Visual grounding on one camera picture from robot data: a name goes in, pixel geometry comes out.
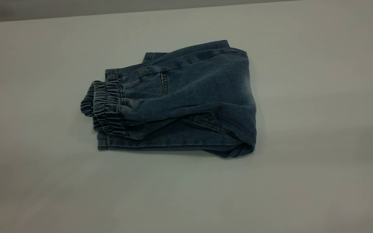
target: front pocket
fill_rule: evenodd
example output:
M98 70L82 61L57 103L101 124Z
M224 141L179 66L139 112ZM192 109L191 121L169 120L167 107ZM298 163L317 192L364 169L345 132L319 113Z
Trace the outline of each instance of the front pocket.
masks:
M168 86L168 78L166 76L166 73L161 72L160 76L161 76L161 83L162 83L162 93L160 94L159 97L162 97L162 96L168 94L169 86Z

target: denim fabric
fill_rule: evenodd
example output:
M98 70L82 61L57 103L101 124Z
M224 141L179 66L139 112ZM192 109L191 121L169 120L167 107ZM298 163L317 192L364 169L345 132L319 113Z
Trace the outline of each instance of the denim fabric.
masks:
M106 70L81 103L99 150L205 150L246 155L256 143L247 53L215 41Z

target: white table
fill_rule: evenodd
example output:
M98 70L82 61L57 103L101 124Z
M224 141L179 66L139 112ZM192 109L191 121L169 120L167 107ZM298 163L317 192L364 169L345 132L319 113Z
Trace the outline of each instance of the white table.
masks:
M248 52L256 152L98 152L104 69L227 39ZM373 232L373 1L0 23L0 233Z

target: folded jeans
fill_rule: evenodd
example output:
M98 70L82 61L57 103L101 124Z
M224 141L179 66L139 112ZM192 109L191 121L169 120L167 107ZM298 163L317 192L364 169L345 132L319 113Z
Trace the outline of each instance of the folded jeans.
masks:
M247 53L215 41L146 53L139 65L106 70L81 102L99 150L253 152L256 105Z

